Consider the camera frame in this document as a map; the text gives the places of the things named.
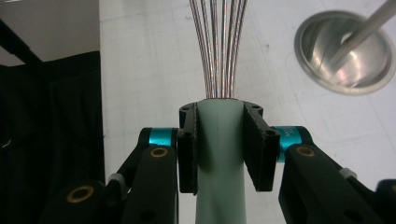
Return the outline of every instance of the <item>white wall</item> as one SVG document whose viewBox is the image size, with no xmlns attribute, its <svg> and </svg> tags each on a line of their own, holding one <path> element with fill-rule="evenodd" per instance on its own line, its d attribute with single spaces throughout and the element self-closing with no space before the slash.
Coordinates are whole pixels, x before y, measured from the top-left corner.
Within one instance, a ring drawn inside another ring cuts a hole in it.
<svg viewBox="0 0 396 224">
<path fill-rule="evenodd" d="M 0 3 L 0 18 L 44 62 L 100 48 L 96 0 Z M 23 63 L 0 48 L 0 64 Z"/>
</svg>

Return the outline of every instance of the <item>white floor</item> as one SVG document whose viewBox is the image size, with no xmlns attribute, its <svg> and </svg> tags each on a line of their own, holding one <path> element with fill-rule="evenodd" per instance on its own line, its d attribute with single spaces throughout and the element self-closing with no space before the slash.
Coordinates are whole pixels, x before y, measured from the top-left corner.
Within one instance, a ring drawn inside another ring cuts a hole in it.
<svg viewBox="0 0 396 224">
<path fill-rule="evenodd" d="M 269 125 L 303 125 L 370 189 L 396 178 L 396 79 L 366 96 L 321 88 L 298 64 L 294 35 L 308 17 L 342 9 L 371 15 L 384 1 L 250 0 L 242 32 L 235 97 L 264 108 Z M 106 175 L 117 171 L 144 127 L 177 127 L 178 109 L 205 98 L 188 0 L 101 0 Z M 384 30 L 396 43 L 396 19 Z M 284 223 L 275 190 L 257 193 L 246 175 L 247 223 Z M 195 200 L 180 195 L 180 223 L 194 222 Z"/>
</svg>

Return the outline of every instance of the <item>black cloth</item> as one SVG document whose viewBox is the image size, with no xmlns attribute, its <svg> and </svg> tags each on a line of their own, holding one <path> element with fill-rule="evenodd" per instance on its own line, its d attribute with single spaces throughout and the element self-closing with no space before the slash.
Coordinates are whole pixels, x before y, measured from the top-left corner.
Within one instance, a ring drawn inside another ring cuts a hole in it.
<svg viewBox="0 0 396 224">
<path fill-rule="evenodd" d="M 37 223 L 81 179 L 105 180 L 99 52 L 0 66 L 0 223 Z"/>
</svg>

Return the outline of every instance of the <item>stainless steel bowl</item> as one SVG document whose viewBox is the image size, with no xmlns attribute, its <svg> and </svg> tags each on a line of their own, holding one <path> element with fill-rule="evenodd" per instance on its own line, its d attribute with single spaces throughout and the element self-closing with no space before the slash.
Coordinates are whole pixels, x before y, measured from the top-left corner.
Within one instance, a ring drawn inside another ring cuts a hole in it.
<svg viewBox="0 0 396 224">
<path fill-rule="evenodd" d="M 347 95 L 362 95 L 384 87 L 393 77 L 395 48 L 377 30 L 336 63 L 332 56 L 365 19 L 343 11 L 319 13 L 297 31 L 294 47 L 305 72 L 321 86 Z"/>
</svg>

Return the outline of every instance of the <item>whisk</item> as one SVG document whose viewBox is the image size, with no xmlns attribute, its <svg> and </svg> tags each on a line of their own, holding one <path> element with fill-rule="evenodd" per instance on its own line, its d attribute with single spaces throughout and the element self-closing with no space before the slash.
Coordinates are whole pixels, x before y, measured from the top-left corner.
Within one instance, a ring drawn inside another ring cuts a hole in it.
<svg viewBox="0 0 396 224">
<path fill-rule="evenodd" d="M 209 0 L 209 4 L 206 0 L 190 0 L 208 99 L 234 98 L 235 68 L 247 1 L 222 0 L 218 7 L 217 0 Z"/>
</svg>

